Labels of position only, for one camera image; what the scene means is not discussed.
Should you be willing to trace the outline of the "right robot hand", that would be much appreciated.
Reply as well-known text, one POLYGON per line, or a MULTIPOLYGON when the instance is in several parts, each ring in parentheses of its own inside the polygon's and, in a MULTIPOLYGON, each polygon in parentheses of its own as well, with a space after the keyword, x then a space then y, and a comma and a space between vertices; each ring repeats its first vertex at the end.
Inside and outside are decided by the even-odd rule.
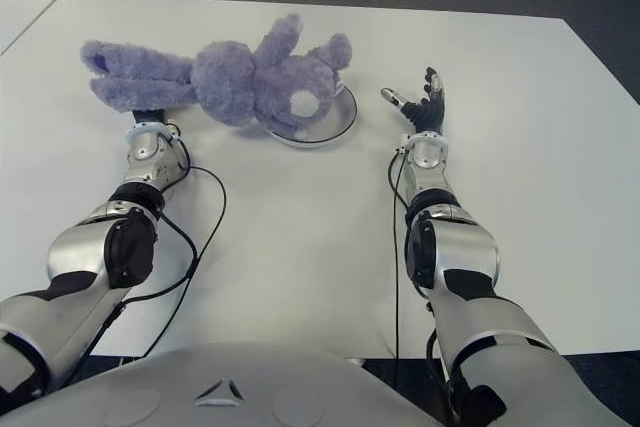
POLYGON ((432 131, 441 134, 445 118, 444 86, 432 67, 426 69, 424 81, 425 96, 418 102, 410 102, 390 88, 382 88, 380 94, 402 113, 417 133, 432 131))

